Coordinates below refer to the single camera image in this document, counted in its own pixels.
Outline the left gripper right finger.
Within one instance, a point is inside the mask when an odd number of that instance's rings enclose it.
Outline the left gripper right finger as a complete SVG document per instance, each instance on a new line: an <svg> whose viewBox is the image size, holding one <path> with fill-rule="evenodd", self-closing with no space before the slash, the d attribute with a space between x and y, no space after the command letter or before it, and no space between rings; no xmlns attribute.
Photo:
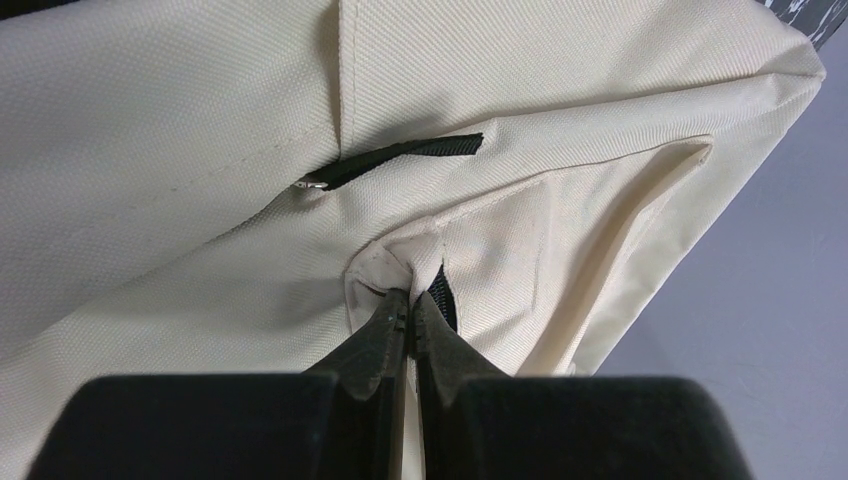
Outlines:
<svg viewBox="0 0 848 480"><path fill-rule="evenodd" d="M412 310L429 479L747 479L708 392L674 377L512 377L423 295Z"/></svg>

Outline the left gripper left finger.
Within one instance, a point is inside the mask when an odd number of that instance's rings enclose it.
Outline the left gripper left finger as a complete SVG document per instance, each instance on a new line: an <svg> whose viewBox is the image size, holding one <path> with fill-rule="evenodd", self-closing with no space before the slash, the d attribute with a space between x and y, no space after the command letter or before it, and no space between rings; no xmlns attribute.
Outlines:
<svg viewBox="0 0 848 480"><path fill-rule="evenodd" d="M32 479L397 479L408 295L301 373L122 375L64 407Z"/></svg>

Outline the beige backpack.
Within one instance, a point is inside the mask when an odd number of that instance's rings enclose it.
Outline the beige backpack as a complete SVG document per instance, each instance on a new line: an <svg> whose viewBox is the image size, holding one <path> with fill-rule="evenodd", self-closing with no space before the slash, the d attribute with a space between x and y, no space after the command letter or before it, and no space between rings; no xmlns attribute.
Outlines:
<svg viewBox="0 0 848 480"><path fill-rule="evenodd" d="M819 92L754 1L79 1L1 23L1 475L86 380L302 370L444 275L593 374Z"/></svg>

